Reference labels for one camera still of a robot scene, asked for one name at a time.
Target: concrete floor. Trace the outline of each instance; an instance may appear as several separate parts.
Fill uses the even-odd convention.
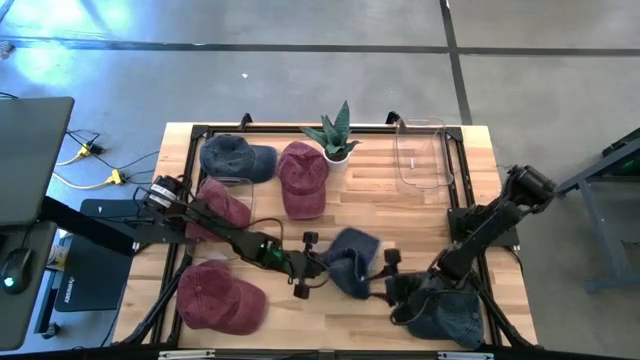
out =
[[[632,0],[449,3],[459,46],[640,47],[640,3]],[[16,0],[0,38],[443,46],[443,29],[436,0]],[[473,123],[490,127],[501,170],[532,164],[562,180],[640,125],[638,57],[461,56],[461,64]],[[0,91],[75,97],[70,127],[103,133],[105,158],[115,164],[156,150],[168,121],[239,121],[244,112],[259,122],[315,121],[343,99],[361,123],[381,123],[389,110],[461,122],[446,54],[21,48],[0,61]],[[60,159],[76,150],[65,141]],[[60,172],[89,184],[106,171],[83,160]],[[128,198],[133,187],[76,191],[53,180],[49,192],[79,207],[85,198]],[[586,218],[572,194],[518,227],[539,342],[637,357],[640,289],[583,290],[585,280],[606,274]],[[19,351],[97,346],[112,316],[55,313],[64,333],[30,336]]]

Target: clear plastic container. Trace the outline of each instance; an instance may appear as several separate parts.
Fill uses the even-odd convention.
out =
[[[240,201],[249,208],[251,215],[248,223],[252,222],[254,217],[254,199],[253,183],[251,180],[229,177],[218,177],[214,179],[225,186],[228,196]],[[232,260],[238,257],[231,249],[231,245],[215,237],[212,239],[190,239],[186,245],[187,253],[195,259]]]
[[[438,118],[398,120],[395,140],[398,191],[433,190],[453,182],[446,141],[444,122]]]

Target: wooden table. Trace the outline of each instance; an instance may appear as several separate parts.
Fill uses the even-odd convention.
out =
[[[178,176],[184,171],[189,134],[193,123],[168,123],[155,175]],[[489,130],[485,126],[463,126],[464,144],[476,203],[486,204],[500,192]],[[244,135],[251,144],[269,145],[281,152],[294,140],[318,145],[302,134]],[[320,243],[314,250],[328,247],[335,235],[353,226],[382,240],[382,249],[402,250],[401,271],[425,270],[437,253],[450,243],[446,210],[450,207],[446,187],[424,193],[405,193],[396,187],[393,139],[391,135],[352,135],[362,141],[352,153],[349,168],[327,181],[325,215],[308,221],[288,220],[281,199],[280,181],[254,187],[254,219],[277,217],[285,222],[284,247],[302,249],[302,233],[317,231]],[[458,161],[454,168],[459,178]],[[199,164],[193,173],[197,179]],[[465,206],[459,191],[460,206]],[[278,235],[277,227],[265,223],[257,228]],[[129,335],[158,297],[164,269],[166,245],[152,245],[133,260],[114,340]],[[374,270],[384,265],[382,249]],[[205,261],[215,251],[232,254],[229,246],[212,243],[195,250],[194,264]],[[535,343],[527,294],[518,263],[502,248],[487,253],[494,298],[522,335]],[[390,309],[379,299],[355,300],[329,282],[311,291],[309,300],[293,296],[286,275],[265,271],[240,260],[231,260],[233,272],[267,294],[269,309],[262,327],[249,336],[232,336],[212,330],[182,327],[181,348],[248,349],[341,349],[341,350],[445,350],[459,349],[453,341],[428,341],[414,338],[404,327],[389,322]],[[382,288],[382,281],[373,286]],[[168,305],[163,339],[170,331],[174,299]],[[485,337],[489,339],[485,321]]]

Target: yellow cable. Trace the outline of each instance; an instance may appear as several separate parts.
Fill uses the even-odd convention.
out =
[[[69,159],[69,160],[67,160],[67,161],[63,161],[63,162],[60,162],[60,163],[56,163],[56,166],[69,165],[69,164],[71,164],[72,162],[74,162],[74,161],[78,160],[78,159],[79,159],[79,158],[81,158],[81,157],[82,157],[82,155],[80,155],[80,153],[78,153],[78,154],[76,154],[76,156],[74,156],[73,158],[71,158],[71,159]]]
[[[100,183],[100,184],[89,185],[89,186],[78,186],[78,185],[74,185],[74,184],[72,184],[72,183],[68,182],[68,181],[67,181],[67,180],[65,180],[62,176],[60,176],[60,175],[56,174],[55,172],[53,173],[53,176],[54,176],[56,179],[58,179],[58,180],[62,181],[62,183],[63,183],[63,184],[65,184],[65,185],[67,185],[67,186],[69,186],[69,187],[72,187],[72,188],[74,188],[74,189],[78,189],[78,190],[91,190],[91,189],[96,189],[96,188],[99,188],[99,187],[101,187],[101,186],[105,186],[105,185],[109,185],[109,184],[112,184],[112,183],[113,183],[113,179],[112,179],[111,177],[109,177],[109,178],[107,179],[107,181],[105,181],[105,182],[103,182],[103,183]]]

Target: denim cap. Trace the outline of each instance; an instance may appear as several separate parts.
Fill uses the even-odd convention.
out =
[[[446,289],[437,276],[426,272],[419,276],[419,288],[394,310],[395,322],[405,325],[411,335],[420,339],[451,339],[468,349],[480,347],[484,342],[480,299],[471,285]],[[392,299],[396,295],[394,281],[394,277],[386,279],[387,295]]]
[[[371,294],[365,281],[380,240],[354,228],[346,228],[331,243],[320,259],[329,266],[331,280],[346,294],[367,299]]]
[[[200,165],[211,177],[249,179],[254,184],[275,174],[276,149],[249,145],[243,137],[223,134],[207,140],[200,148]]]

